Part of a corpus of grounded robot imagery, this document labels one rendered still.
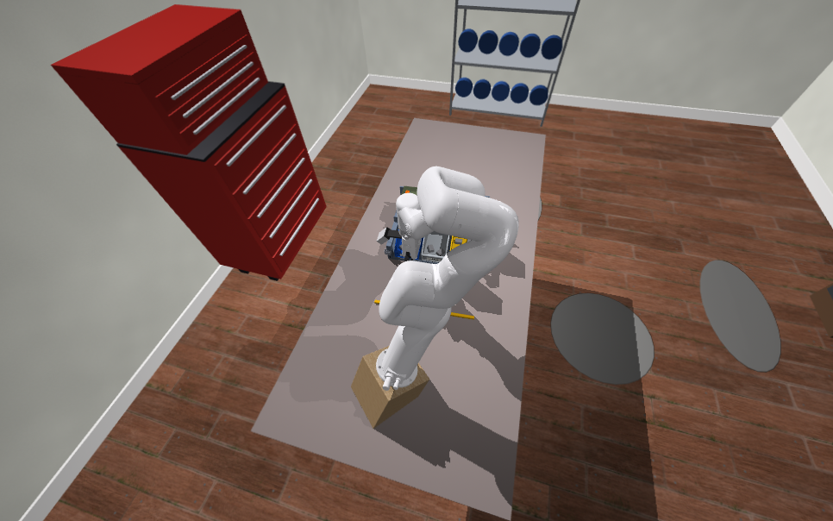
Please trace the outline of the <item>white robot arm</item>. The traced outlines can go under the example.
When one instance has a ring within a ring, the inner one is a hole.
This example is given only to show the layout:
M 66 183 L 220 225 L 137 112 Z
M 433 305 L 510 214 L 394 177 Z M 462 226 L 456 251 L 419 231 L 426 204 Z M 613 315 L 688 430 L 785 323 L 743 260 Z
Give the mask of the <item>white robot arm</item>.
M 424 171 L 417 195 L 402 194 L 396 207 L 399 231 L 380 231 L 381 245 L 390 237 L 419 240 L 433 231 L 471 241 L 450 250 L 438 264 L 405 261 L 393 273 L 379 302 L 384 323 L 398 325 L 389 348 L 376 361 L 384 391 L 415 380 L 417 364 L 449 322 L 451 307 L 504 261 L 519 227 L 516 212 L 485 198 L 478 179 L 440 166 Z

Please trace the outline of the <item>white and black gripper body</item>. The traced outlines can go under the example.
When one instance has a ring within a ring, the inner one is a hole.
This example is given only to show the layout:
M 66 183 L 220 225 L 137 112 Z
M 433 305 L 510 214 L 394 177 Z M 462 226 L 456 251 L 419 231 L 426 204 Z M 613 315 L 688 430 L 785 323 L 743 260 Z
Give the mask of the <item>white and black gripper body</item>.
M 399 233 L 399 234 L 400 234 L 400 233 Z M 400 234 L 400 235 L 401 235 L 401 234 Z M 403 235 L 401 235 L 401 236 L 402 236 L 402 252 L 403 252 L 403 257 L 405 257 L 406 252 L 410 252 L 410 257 L 411 257 L 413 260 L 415 260 L 415 259 L 417 258 L 417 256 L 418 256 L 418 252 L 419 252 L 419 248 L 420 248 L 420 245 L 421 245 L 421 240 L 422 240 L 422 239 L 415 240 L 415 239 L 413 239 L 413 238 L 409 238 L 408 240 L 406 240 L 406 239 L 404 239 Z

